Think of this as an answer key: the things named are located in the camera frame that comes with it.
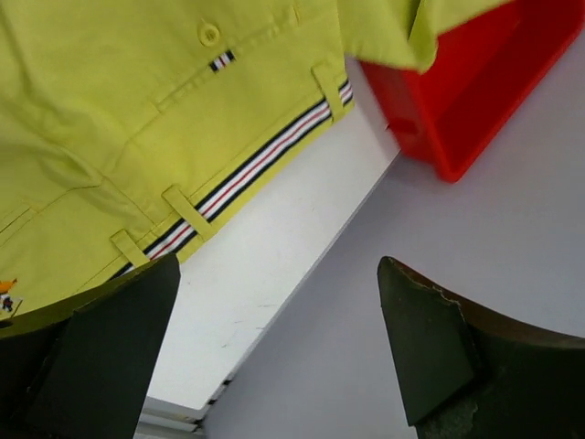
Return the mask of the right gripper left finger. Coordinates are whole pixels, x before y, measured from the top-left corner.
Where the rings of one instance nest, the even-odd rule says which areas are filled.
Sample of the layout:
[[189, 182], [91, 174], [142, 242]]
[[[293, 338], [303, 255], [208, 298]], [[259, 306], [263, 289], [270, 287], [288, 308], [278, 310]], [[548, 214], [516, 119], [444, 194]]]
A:
[[2, 319], [2, 437], [133, 437], [179, 282], [166, 255]]

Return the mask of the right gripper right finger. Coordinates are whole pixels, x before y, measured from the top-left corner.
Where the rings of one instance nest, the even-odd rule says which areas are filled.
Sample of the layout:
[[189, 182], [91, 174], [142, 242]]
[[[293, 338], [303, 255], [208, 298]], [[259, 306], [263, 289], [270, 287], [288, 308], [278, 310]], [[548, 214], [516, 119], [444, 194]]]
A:
[[378, 288], [420, 438], [581, 438], [584, 341], [502, 315], [392, 257]]

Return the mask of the yellow-green trousers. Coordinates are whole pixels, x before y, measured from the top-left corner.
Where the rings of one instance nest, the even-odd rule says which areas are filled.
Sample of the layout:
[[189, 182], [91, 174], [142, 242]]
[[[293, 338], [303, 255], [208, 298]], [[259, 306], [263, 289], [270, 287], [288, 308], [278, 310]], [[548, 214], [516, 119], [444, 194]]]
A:
[[4, 1], [1, 330], [189, 258], [353, 107], [494, 1]]

